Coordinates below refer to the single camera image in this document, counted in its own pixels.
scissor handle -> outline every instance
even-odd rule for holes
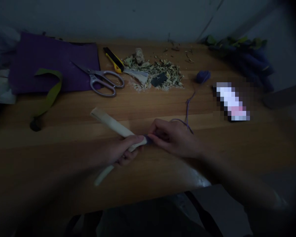
[[[101,84],[101,85],[103,85],[104,87],[110,89],[113,92],[113,94],[103,94],[103,93],[99,92],[93,86],[93,84],[96,83],[96,82],[99,83],[99,84]],[[115,90],[115,88],[113,86],[109,85],[108,83],[105,83],[104,81],[99,80],[93,74],[90,75],[90,86],[94,90],[94,92],[97,93],[97,94],[99,94],[100,96],[108,97],[108,98],[112,98],[112,97],[115,97],[116,96],[116,90]]]
[[[100,75],[101,77],[103,77],[106,81],[108,81],[112,86],[114,86],[117,89],[122,89],[125,87],[125,82],[123,80],[123,78],[118,75],[116,72],[113,71],[97,71],[97,74]],[[121,85],[116,85],[114,82],[112,82],[110,79],[108,79],[105,75],[106,74],[111,74],[115,77],[118,78],[118,80],[121,82]]]

purple felt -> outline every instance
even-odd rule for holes
[[[88,91],[90,77],[77,64],[100,70],[97,46],[95,43],[83,46],[22,32],[17,46],[17,54],[10,66],[9,84],[13,94],[48,92],[58,79],[45,74],[34,76],[39,68],[58,70],[63,75],[61,91]]]

wood grain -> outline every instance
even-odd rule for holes
[[[19,96],[17,104],[7,106],[0,116],[0,193],[67,162],[60,151],[70,151],[77,142],[96,143],[117,137],[89,115],[96,106],[135,134],[144,134],[155,118],[184,119],[185,102],[194,88],[197,93],[190,103],[189,124],[204,142],[256,174],[296,164],[295,124],[263,107],[259,102],[259,93],[249,85],[246,88],[250,97],[244,97],[244,100],[251,110],[252,120],[230,123],[222,118],[211,85],[218,81],[243,84],[244,79],[223,61],[213,57],[206,47],[184,44],[176,52],[170,50],[171,45],[167,42],[126,40],[98,46],[102,70],[113,70],[102,52],[104,46],[120,58],[141,47],[145,58],[151,62],[156,55],[178,64],[185,76],[184,88],[168,92],[151,88],[137,92],[130,83],[134,79],[123,74],[126,86],[117,90],[115,98],[100,97],[93,91],[62,93],[43,116],[44,127],[40,132],[31,131],[29,122],[44,96]],[[185,50],[191,48],[193,55],[190,58],[194,64],[185,62]],[[212,75],[202,86],[193,82],[199,70],[210,70]],[[289,131],[283,130],[282,126],[289,127]],[[38,159],[38,153],[45,158]],[[195,162],[173,157],[149,145],[130,165],[114,169],[99,187],[93,186],[97,176],[94,173],[63,193],[47,207],[46,215],[71,216],[210,185],[201,171],[202,168]]]

yellow utility knife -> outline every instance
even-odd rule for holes
[[[108,47],[104,47],[105,55],[109,58],[109,60],[114,64],[114,69],[117,73],[122,73],[124,71],[123,62],[115,55]]]

scissors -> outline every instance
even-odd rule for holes
[[[92,89],[95,91],[95,93],[103,96],[103,97],[108,97],[108,98],[113,98],[116,96],[116,89],[122,89],[125,86],[125,82],[124,80],[121,78],[120,75],[118,75],[116,72],[113,71],[95,71],[92,69],[89,69],[85,66],[81,66],[76,64],[75,62],[71,61],[74,65],[76,65],[78,68],[80,68],[82,71],[84,71],[86,74],[88,74],[90,76],[90,86],[92,87]],[[121,85],[116,85],[114,82],[112,82],[110,79],[108,79],[105,75],[106,74],[110,74],[113,75],[115,77],[118,78],[118,80],[121,82]],[[98,90],[96,90],[93,86],[94,83],[99,83],[101,85],[103,85],[104,87],[110,89],[113,94],[103,94],[101,92],[99,92]]]

